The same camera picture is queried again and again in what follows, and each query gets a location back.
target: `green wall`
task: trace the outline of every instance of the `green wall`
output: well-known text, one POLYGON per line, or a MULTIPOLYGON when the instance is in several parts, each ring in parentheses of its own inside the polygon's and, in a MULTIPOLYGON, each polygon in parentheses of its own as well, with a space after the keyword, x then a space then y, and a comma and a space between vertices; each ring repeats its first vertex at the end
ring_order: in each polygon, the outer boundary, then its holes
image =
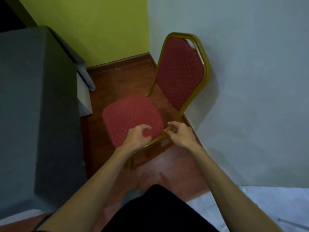
POLYGON ((147 0, 20 0, 38 25, 56 31, 87 66, 149 52, 147 0))

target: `polka dot fabric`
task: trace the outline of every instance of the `polka dot fabric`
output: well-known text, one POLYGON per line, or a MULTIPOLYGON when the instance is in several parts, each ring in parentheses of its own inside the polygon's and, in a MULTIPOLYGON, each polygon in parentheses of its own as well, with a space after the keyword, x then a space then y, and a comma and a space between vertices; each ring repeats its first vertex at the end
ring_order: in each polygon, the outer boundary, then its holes
POLYGON ((153 102, 142 94, 130 96, 108 105, 103 113, 103 120, 114 147, 119 147, 126 139, 129 129, 147 124, 152 129, 145 129, 143 135, 155 139, 163 132, 162 117, 153 102))
POLYGON ((187 40, 168 39, 158 67, 156 82, 170 103, 180 110, 202 81, 204 67, 187 40))

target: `wooden floor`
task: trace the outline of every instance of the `wooden floor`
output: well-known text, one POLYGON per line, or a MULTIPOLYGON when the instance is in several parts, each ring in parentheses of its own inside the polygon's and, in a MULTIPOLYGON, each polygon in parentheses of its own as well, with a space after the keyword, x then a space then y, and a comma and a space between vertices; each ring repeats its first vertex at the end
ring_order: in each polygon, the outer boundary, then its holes
MULTIPOLYGON (((103 109, 132 94, 145 94, 155 75, 150 60, 123 66, 118 69, 91 75, 96 90, 90 92, 93 115, 81 118, 84 162, 90 178, 113 154, 113 147, 102 119, 103 109)), ((165 125, 172 121, 177 111, 156 86, 150 99, 157 105, 165 125)), ((161 184, 175 195, 188 201, 207 191, 207 184, 190 154, 163 140, 134 159, 132 170, 122 169, 106 201, 106 205, 95 225, 100 231, 120 208, 124 195, 131 189, 146 191, 153 184, 161 184)), ((42 216, 16 222, 1 231, 29 231, 42 216)))

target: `chair seat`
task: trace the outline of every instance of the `chair seat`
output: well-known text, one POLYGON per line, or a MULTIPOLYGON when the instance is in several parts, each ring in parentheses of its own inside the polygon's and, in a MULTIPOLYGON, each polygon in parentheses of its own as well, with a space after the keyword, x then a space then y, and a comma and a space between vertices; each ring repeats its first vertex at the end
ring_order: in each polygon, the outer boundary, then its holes
POLYGON ((117 148, 126 139, 129 129, 147 124, 143 135, 155 139, 163 132, 163 120, 153 102, 145 95, 136 94, 108 105, 102 113, 113 145, 117 148))

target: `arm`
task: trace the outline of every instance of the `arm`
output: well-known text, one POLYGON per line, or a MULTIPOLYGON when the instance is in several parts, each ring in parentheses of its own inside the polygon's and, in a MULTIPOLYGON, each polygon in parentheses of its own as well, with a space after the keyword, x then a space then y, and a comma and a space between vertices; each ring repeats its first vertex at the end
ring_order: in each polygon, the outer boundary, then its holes
POLYGON ((151 129, 148 125, 140 125, 130 129, 123 145, 118 147, 96 174, 38 230, 50 232, 91 231, 124 163, 134 152, 142 149, 151 140, 151 137, 142 135, 145 128, 151 129))
POLYGON ((230 231, 278 231, 280 227, 255 205, 221 170, 184 123, 169 122, 172 141, 188 149, 203 171, 206 182, 230 231))

